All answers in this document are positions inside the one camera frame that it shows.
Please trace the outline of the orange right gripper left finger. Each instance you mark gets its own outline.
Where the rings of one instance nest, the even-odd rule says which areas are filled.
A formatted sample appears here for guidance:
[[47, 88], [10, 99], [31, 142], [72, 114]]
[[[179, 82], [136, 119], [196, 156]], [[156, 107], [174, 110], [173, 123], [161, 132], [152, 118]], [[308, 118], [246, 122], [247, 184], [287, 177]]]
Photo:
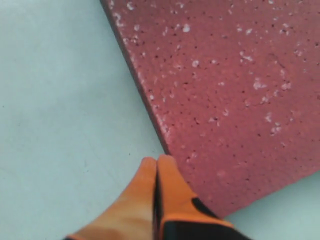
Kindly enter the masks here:
[[156, 160], [143, 158], [119, 197], [100, 216], [65, 239], [152, 240], [156, 173]]

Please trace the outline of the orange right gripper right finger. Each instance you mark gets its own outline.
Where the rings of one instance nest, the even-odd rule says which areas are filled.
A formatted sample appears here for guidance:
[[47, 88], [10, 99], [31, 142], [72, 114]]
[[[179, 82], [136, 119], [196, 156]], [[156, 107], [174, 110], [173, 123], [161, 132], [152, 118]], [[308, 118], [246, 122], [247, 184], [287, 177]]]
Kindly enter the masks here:
[[156, 174], [156, 237], [159, 240], [247, 240], [192, 191], [176, 160], [161, 155]]

